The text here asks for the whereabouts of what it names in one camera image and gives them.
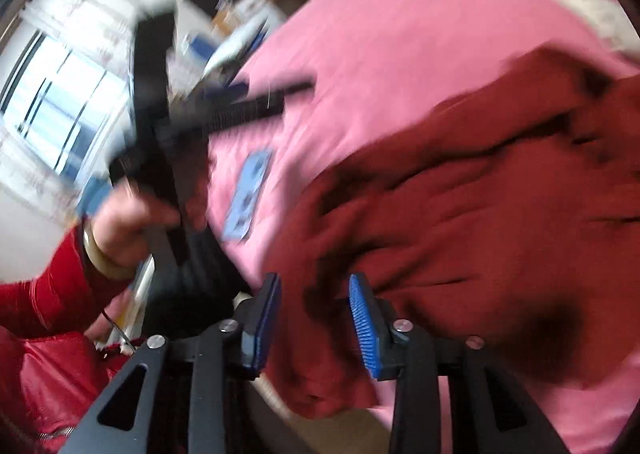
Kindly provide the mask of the person's left hand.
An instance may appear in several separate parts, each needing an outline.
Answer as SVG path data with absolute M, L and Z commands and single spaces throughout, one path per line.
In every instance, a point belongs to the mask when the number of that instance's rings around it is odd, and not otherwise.
M 121 180 L 87 222 L 87 253 L 96 266 L 133 269 L 150 253 L 144 233 L 180 222 L 177 209 Z

